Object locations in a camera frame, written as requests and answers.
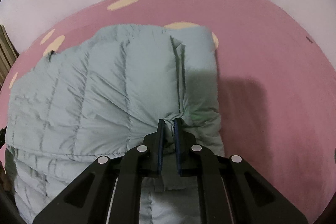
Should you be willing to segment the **pink polka dot bed sheet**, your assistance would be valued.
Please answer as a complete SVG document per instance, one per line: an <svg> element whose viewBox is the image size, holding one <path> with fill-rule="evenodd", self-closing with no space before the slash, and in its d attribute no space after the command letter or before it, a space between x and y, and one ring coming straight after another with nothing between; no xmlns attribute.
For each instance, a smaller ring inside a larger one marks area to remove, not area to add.
<svg viewBox="0 0 336 224"><path fill-rule="evenodd" d="M221 135L307 218L335 195L335 69L317 42L268 0L103 0L56 23L17 59L1 90L6 125L12 85L60 36L63 51L114 24L206 26L217 46Z"/></svg>

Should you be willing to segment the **light blue puffer jacket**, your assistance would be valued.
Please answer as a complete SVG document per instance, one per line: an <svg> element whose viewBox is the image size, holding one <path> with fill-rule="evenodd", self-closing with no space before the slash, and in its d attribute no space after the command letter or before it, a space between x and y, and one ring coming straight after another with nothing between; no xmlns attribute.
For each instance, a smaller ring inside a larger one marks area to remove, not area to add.
<svg viewBox="0 0 336 224"><path fill-rule="evenodd" d="M217 64L205 27L104 27L42 57L16 80L7 110L5 169L28 223L99 156L116 158L165 121L163 170L146 178L141 223L199 223L195 178L177 174L173 121L217 155Z"/></svg>

